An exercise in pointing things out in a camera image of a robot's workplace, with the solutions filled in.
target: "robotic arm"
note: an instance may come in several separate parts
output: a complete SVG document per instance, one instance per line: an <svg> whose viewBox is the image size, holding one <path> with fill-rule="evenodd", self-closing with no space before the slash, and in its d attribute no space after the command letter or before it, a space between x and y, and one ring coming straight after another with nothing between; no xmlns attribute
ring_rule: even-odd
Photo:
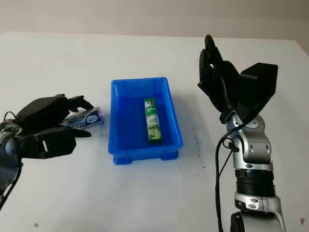
<svg viewBox="0 0 309 232"><path fill-rule="evenodd" d="M231 141L229 146L224 146L233 153L237 178L235 206L240 209L231 216L231 232L285 232L280 198L273 184L271 145L264 134L264 120L258 114L275 93L278 66L256 63L239 75L232 63L223 61L212 37L207 35L199 72L198 86L221 112L220 121L227 124L228 131L216 149L219 232L223 232L219 181L227 160L219 171L218 156L225 140Z"/></svg>
<svg viewBox="0 0 309 232"><path fill-rule="evenodd" d="M73 152L76 137L90 137L84 130L60 126L70 111L93 106L83 96L64 94L39 98L24 107L15 119L0 123L0 210L21 173L22 158L48 159Z"/></svg>

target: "white tabletop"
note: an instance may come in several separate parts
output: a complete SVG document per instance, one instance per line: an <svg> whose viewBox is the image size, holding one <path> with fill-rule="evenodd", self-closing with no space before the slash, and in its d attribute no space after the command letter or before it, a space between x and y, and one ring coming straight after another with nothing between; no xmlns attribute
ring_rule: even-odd
<svg viewBox="0 0 309 232"><path fill-rule="evenodd" d="M309 229L309 57L294 41L215 39L238 71L278 64L277 92L261 112L272 145L275 184L287 231ZM4 33L0 36L0 115L30 101L84 94L106 117L74 152L24 159L0 212L6 232L217 231L214 150L225 126L197 87L204 38ZM108 153L113 79L165 76L183 136L177 160L116 166ZM227 150L222 149L225 157ZM221 180L225 231L234 207L232 162Z"/></svg>

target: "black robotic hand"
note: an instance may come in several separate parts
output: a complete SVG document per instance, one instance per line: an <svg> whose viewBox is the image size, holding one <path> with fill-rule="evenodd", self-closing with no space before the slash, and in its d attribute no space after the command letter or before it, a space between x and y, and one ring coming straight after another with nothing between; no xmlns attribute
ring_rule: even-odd
<svg viewBox="0 0 309 232"><path fill-rule="evenodd" d="M48 159L71 154L75 138L90 137L84 130L61 126L70 111L93 106L83 96L64 94L39 98L25 106L15 119L0 123L0 209L16 184L22 158Z"/></svg>

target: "black ribbed section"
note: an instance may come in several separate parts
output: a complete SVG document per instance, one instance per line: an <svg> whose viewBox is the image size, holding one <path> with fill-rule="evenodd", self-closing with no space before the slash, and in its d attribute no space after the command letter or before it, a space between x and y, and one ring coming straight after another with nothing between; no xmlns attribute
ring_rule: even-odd
<svg viewBox="0 0 309 232"><path fill-rule="evenodd" d="M276 191L273 184L272 171L263 170L235 170L237 178L236 187L240 194L275 197Z"/></svg>

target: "blue toothpaste box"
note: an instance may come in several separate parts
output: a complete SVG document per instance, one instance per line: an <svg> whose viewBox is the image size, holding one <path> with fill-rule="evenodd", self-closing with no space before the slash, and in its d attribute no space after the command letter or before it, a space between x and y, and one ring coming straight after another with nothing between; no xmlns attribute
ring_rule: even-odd
<svg viewBox="0 0 309 232"><path fill-rule="evenodd" d="M101 114L100 108L96 107L91 110L68 116L61 124L73 129L85 129L100 123L104 123L104 118Z"/></svg>

